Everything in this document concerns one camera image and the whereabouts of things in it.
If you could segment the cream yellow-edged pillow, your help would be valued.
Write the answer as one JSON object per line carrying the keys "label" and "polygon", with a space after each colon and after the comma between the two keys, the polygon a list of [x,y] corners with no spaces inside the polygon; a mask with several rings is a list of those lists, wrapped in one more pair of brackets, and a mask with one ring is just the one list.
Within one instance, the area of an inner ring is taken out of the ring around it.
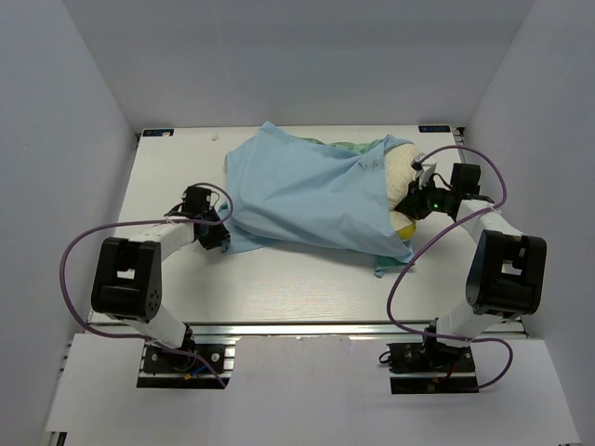
{"label": "cream yellow-edged pillow", "polygon": [[413,143],[401,144],[384,154],[390,223],[402,241],[410,240],[417,228],[415,220],[397,211],[396,207],[406,197],[409,184],[416,179],[411,163],[418,155],[419,149]]}

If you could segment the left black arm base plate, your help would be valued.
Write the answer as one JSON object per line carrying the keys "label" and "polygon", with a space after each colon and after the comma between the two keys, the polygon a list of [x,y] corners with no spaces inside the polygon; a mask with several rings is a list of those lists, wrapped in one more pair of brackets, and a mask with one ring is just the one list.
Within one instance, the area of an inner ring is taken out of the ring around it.
{"label": "left black arm base plate", "polygon": [[[225,384],[229,383],[235,356],[235,345],[231,341],[198,343],[194,353],[201,356]],[[141,356],[137,388],[222,390],[223,386],[201,361],[147,345]]]}

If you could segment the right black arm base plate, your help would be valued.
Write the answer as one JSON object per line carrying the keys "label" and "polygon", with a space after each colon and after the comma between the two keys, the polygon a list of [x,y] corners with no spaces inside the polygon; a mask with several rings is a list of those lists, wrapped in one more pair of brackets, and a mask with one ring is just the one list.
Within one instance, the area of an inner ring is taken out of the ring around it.
{"label": "right black arm base plate", "polygon": [[378,362],[389,369],[392,395],[455,395],[479,392],[470,347],[441,343],[392,343]]}

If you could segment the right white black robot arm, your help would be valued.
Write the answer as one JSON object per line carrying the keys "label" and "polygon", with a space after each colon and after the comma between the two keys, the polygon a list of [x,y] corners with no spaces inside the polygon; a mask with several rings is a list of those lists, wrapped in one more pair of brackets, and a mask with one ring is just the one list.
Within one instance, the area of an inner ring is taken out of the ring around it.
{"label": "right white black robot arm", "polygon": [[415,220],[443,213],[476,243],[465,284],[465,298],[434,320],[419,345],[404,353],[404,361],[423,363],[433,371],[455,363],[471,340],[501,321],[531,315],[539,307],[547,244],[515,229],[496,211],[495,202],[480,193],[481,169],[455,164],[451,179],[436,186],[434,163],[413,163],[410,182],[397,211]]}

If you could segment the light blue pillowcase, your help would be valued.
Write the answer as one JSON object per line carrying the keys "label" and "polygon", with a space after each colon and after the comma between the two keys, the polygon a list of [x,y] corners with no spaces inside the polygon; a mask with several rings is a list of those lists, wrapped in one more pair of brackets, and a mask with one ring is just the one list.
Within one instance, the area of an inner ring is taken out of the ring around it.
{"label": "light blue pillowcase", "polygon": [[384,165],[404,143],[324,143],[265,123],[225,157],[228,254],[301,243],[374,256],[377,276],[406,264],[414,250],[390,223]]}

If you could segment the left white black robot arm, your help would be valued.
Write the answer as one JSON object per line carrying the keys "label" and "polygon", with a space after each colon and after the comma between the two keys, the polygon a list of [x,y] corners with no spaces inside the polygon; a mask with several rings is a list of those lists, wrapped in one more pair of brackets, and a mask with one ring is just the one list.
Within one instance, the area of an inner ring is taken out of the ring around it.
{"label": "left white black robot arm", "polygon": [[192,329],[163,303],[162,264],[196,243],[206,251],[227,248],[231,235],[225,222],[232,210],[227,192],[200,182],[187,187],[162,218],[138,221],[139,233],[105,239],[91,293],[93,311],[124,322],[164,350],[175,370],[191,368],[197,351]]}

